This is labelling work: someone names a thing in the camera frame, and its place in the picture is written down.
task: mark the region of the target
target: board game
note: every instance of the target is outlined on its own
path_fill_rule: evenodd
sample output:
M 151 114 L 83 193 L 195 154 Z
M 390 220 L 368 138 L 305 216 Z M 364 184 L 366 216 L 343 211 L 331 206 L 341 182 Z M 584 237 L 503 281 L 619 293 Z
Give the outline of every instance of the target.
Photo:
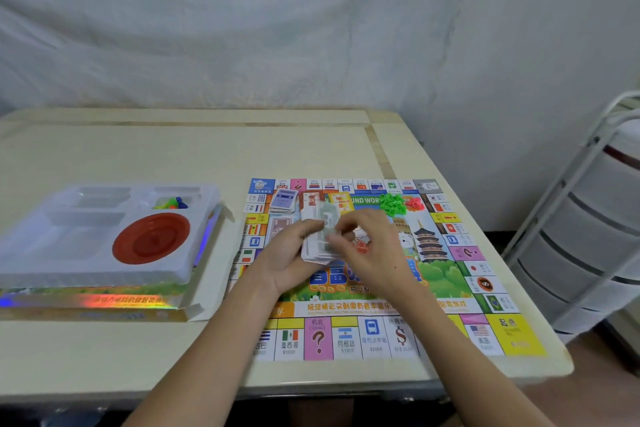
M 292 214 L 269 212 L 279 188 L 298 191 Z M 253 178 L 227 290 L 280 230 L 300 219 L 300 210 L 321 200 L 337 203 L 341 214 L 383 209 L 397 228 L 415 279 L 429 286 L 447 316 L 485 355 L 546 355 L 434 179 Z M 367 253 L 368 243 L 364 231 L 356 230 L 360 253 Z M 340 260 L 280 297 L 254 352 L 256 361 L 420 355 L 426 353 L 403 318 Z

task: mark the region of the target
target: right hand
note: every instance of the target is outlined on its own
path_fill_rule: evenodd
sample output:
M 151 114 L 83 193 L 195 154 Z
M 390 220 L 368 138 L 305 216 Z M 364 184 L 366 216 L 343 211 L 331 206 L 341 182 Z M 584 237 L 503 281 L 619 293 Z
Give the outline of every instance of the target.
M 340 235 L 358 226 L 371 240 L 366 254 L 358 253 L 353 243 Z M 344 214 L 335 230 L 337 234 L 327 237 L 329 243 L 374 293 L 393 303 L 409 287 L 419 286 L 404 258 L 398 231 L 383 211 L 362 209 Z

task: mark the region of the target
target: person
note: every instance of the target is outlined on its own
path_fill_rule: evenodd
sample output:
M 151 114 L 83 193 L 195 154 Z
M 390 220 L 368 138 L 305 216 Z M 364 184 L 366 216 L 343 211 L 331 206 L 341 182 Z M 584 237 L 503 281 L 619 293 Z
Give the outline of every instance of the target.
M 365 255 L 351 243 L 357 226 L 371 239 Z M 300 247 L 323 227 L 319 220 L 298 221 L 271 240 L 125 427 L 224 425 L 273 305 L 319 268 L 302 260 Z M 330 244 L 412 328 L 467 427 L 553 425 L 447 318 L 428 287 L 415 280 L 397 230 L 383 212 L 346 213 L 335 229 Z

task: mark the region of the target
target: table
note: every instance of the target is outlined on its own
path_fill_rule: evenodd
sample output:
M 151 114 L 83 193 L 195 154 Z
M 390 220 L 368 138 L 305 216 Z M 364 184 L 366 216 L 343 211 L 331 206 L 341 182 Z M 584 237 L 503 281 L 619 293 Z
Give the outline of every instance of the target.
M 293 158 L 276 162 L 276 148 L 288 149 Z M 344 153 L 351 158 L 331 158 Z M 394 112 L 20 110 L 0 120 L 0 169 L 0 232 L 51 192 L 83 181 L 212 182 L 234 215 L 242 216 L 254 176 L 435 178 L 548 352 L 547 357 L 495 357 L 494 363 L 518 383 L 573 369 L 547 321 Z M 138 400 L 203 327 L 203 322 L 2 322 L 0 401 Z M 370 361 L 366 367 L 362 361 L 256 362 L 239 395 L 357 391 L 430 398 L 444 392 L 433 367 L 416 359 Z

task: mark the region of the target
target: dollar sign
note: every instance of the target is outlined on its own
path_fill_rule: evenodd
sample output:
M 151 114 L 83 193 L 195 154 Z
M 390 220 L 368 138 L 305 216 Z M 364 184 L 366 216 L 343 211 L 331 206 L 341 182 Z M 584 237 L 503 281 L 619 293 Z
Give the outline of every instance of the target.
M 404 331 L 400 326 L 398 326 L 396 329 L 396 339 L 401 346 L 404 346 L 404 343 L 406 342 L 406 336 L 404 335 Z

